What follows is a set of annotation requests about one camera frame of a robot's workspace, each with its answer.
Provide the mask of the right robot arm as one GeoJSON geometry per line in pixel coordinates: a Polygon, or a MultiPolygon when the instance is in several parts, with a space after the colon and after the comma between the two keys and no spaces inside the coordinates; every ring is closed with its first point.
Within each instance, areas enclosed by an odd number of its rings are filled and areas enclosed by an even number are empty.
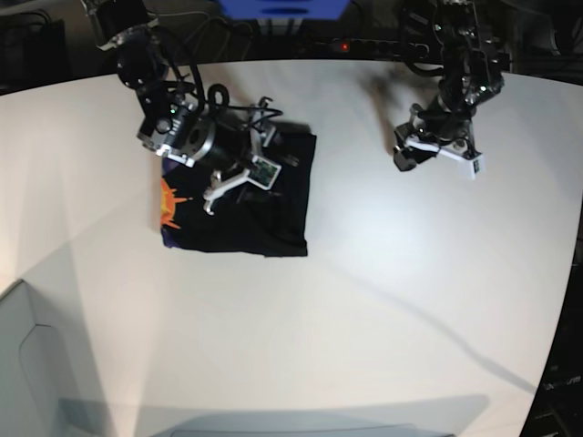
{"type": "Polygon", "coordinates": [[[251,184],[272,190],[282,166],[265,154],[281,115],[262,97],[249,106],[230,102],[222,84],[205,87],[194,55],[141,1],[83,4],[98,47],[117,56],[120,82],[136,94],[144,119],[138,139],[158,157],[187,168],[210,170],[203,208],[229,191],[251,184]]]}

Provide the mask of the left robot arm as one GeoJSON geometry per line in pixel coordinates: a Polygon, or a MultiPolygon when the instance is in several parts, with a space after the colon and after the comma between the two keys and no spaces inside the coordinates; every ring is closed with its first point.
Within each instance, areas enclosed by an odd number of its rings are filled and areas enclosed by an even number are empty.
{"type": "Polygon", "coordinates": [[[398,35],[403,63],[420,77],[437,77],[438,89],[427,107],[411,105],[409,120],[394,128],[394,164],[407,172],[430,158],[449,158],[474,179],[485,171],[485,157],[476,148],[473,117],[505,84],[486,3],[430,1],[428,7],[422,22],[440,45],[438,68],[414,60],[408,36],[419,10],[413,1],[403,3],[398,35]]]}

